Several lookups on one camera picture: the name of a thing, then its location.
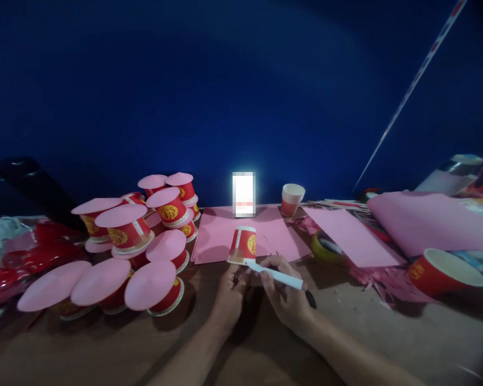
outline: black thermos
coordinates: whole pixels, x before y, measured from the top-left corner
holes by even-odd
[[[36,203],[53,222],[86,233],[78,216],[71,214],[75,202],[61,186],[31,157],[0,160],[0,179]]]

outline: pink paper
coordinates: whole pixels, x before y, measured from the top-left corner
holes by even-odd
[[[304,210],[356,266],[365,268],[406,263],[345,209],[326,211],[305,207]]]
[[[408,257],[426,248],[483,250],[483,218],[444,194],[384,193],[368,207]]]
[[[235,219],[232,206],[205,208],[193,250],[195,264],[227,261],[232,237],[240,225],[256,228],[256,256],[275,255],[288,261],[311,253],[299,235],[286,226],[276,206],[257,207],[254,218]]]

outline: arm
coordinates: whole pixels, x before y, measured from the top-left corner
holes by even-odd
[[[221,277],[215,304],[208,320],[179,350],[149,385],[200,386],[242,313],[242,300],[251,270],[231,264]]]
[[[261,265],[273,266],[283,273],[301,277],[281,256],[271,256]],[[261,273],[261,281],[281,322],[318,351],[348,386],[423,385],[408,372],[370,352],[336,328],[309,306],[304,291],[280,286],[266,272]]]

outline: white paper cup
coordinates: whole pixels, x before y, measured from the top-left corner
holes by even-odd
[[[286,184],[283,186],[281,213],[284,216],[293,216],[305,193],[306,190],[297,184]]]

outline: blue wall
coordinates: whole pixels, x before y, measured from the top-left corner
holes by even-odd
[[[414,189],[458,153],[483,157],[483,1],[465,5],[356,191]]]
[[[203,206],[236,170],[262,203],[349,197],[454,3],[0,2],[0,158],[77,202],[176,171]],[[38,212],[0,183],[0,214]]]

